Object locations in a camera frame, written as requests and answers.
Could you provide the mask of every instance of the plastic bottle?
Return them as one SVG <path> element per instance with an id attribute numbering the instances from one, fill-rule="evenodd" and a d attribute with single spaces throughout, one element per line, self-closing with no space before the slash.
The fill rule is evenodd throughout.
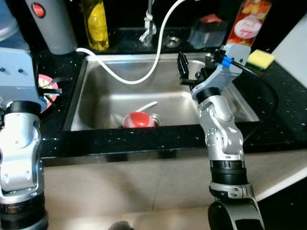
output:
<path id="1" fill-rule="evenodd" d="M 88 42 L 92 49 L 106 50 L 109 38 L 106 27 L 105 7 L 102 0 L 82 0 L 84 23 Z"/>
<path id="2" fill-rule="evenodd" d="M 271 6 L 269 0 L 243 1 L 227 42 L 251 46 Z"/>

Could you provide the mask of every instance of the black cable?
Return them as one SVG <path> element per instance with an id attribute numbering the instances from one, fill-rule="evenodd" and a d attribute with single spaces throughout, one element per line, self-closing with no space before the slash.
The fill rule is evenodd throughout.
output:
<path id="1" fill-rule="evenodd" d="M 270 117 L 276 112 L 277 108 L 278 108 L 278 104 L 279 104 L 279 97 L 278 94 L 276 92 L 276 90 L 273 88 L 273 86 L 268 82 L 268 80 L 266 80 L 264 77 L 260 76 L 259 74 L 255 73 L 254 71 L 246 68 L 245 66 L 233 61 L 231 64 L 233 64 L 234 66 L 237 66 L 238 68 L 242 69 L 243 72 L 252 75 L 254 77 L 259 78 L 262 83 L 270 90 L 272 96 L 273 96 L 273 107 L 271 109 L 271 111 L 269 112 L 268 116 L 265 119 L 260 120 L 260 124 L 258 126 L 256 126 L 245 138 L 244 141 L 246 141 L 248 138 L 250 138 L 255 132 L 257 132 L 263 124 L 265 124 Z"/>

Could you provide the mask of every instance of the blue connector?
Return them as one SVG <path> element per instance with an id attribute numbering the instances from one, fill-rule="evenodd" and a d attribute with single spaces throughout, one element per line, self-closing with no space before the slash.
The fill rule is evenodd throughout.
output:
<path id="1" fill-rule="evenodd" d="M 221 64 L 222 64 L 223 66 L 229 68 L 230 65 L 231 65 L 231 63 L 232 63 L 233 61 L 234 61 L 233 59 L 231 59 L 231 58 L 225 56 L 225 57 L 223 57 L 223 61 L 222 61 Z"/>

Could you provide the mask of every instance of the stainless steel sink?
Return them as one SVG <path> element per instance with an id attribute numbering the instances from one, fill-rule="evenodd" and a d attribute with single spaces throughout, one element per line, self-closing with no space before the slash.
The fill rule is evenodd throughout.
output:
<path id="1" fill-rule="evenodd" d="M 204 53 L 187 54 L 190 77 L 204 67 Z M 127 80 L 144 76 L 155 55 L 103 55 L 115 73 Z M 233 84 L 222 92 L 236 122 L 258 121 L 258 117 Z M 198 124 L 197 102 L 188 86 L 179 83 L 177 54 L 162 54 L 153 74 L 137 85 L 126 85 L 109 75 L 92 57 L 84 60 L 64 129 L 77 131 L 121 127 L 120 118 L 147 103 L 146 109 L 160 126 Z"/>

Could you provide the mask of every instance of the gray cylinder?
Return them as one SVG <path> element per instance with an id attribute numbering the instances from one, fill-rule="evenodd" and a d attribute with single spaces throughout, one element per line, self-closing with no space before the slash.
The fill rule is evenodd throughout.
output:
<path id="1" fill-rule="evenodd" d="M 53 54 L 67 54 L 77 48 L 64 0 L 25 0 Z"/>

